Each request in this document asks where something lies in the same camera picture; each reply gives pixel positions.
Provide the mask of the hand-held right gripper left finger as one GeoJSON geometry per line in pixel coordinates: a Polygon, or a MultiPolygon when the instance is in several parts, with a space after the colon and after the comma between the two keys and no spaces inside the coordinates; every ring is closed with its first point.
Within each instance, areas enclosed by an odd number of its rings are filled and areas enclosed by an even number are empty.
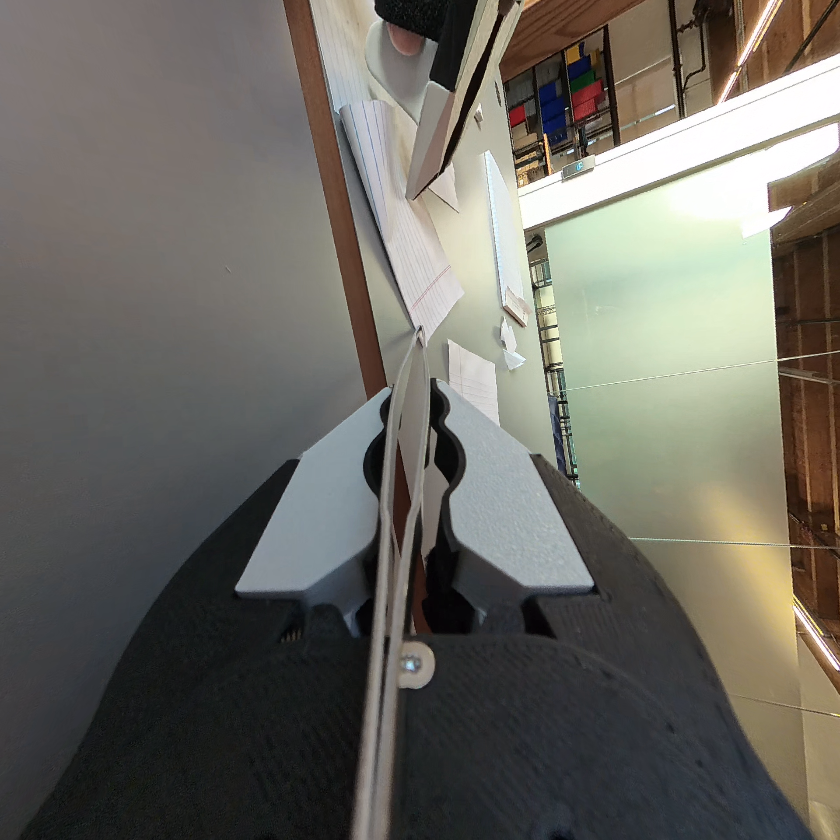
{"type": "Polygon", "coordinates": [[[235,593],[339,609],[371,633],[385,433],[392,389],[378,392],[292,467],[235,593]]]}

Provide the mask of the metal shelf with coloured crates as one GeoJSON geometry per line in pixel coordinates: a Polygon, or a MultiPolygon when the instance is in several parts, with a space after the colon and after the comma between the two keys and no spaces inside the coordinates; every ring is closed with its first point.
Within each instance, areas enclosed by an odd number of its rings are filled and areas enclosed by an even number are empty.
{"type": "Polygon", "coordinates": [[[504,88],[519,187],[622,141],[608,26],[506,81],[504,88]]]}

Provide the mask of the white lined notepad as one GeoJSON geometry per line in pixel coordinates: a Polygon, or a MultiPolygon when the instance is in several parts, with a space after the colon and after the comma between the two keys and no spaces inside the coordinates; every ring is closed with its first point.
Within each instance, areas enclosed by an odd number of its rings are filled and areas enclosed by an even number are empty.
{"type": "Polygon", "coordinates": [[[532,310],[524,297],[518,259],[522,230],[516,226],[511,195],[493,154],[485,151],[482,160],[500,304],[515,322],[527,327],[532,310]]]}

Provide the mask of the wooden post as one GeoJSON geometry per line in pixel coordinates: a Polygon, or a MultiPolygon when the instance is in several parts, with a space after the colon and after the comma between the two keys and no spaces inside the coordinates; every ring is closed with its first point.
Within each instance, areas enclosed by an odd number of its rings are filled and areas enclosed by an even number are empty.
{"type": "Polygon", "coordinates": [[[641,1],[526,1],[500,61],[503,81],[608,25],[641,1]]]}

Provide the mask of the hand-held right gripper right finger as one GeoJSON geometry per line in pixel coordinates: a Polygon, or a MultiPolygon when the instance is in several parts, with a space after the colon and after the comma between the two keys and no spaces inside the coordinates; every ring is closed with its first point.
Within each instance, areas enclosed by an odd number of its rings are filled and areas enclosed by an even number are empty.
{"type": "Polygon", "coordinates": [[[498,606],[594,592],[594,580],[530,451],[446,382],[430,382],[443,477],[427,556],[427,623],[469,634],[498,606]]]}

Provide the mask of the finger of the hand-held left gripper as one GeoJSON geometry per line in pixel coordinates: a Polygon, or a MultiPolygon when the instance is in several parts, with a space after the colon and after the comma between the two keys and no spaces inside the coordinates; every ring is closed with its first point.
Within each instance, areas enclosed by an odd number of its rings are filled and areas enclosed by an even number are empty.
{"type": "Polygon", "coordinates": [[[508,4],[448,4],[419,115],[406,198],[416,199],[451,162],[508,45],[508,4]]]}
{"type": "Polygon", "coordinates": [[[437,178],[451,162],[474,114],[487,82],[499,67],[522,13],[522,2],[476,2],[474,39],[464,64],[464,76],[455,95],[443,97],[443,90],[429,84],[429,179],[437,178]]]}

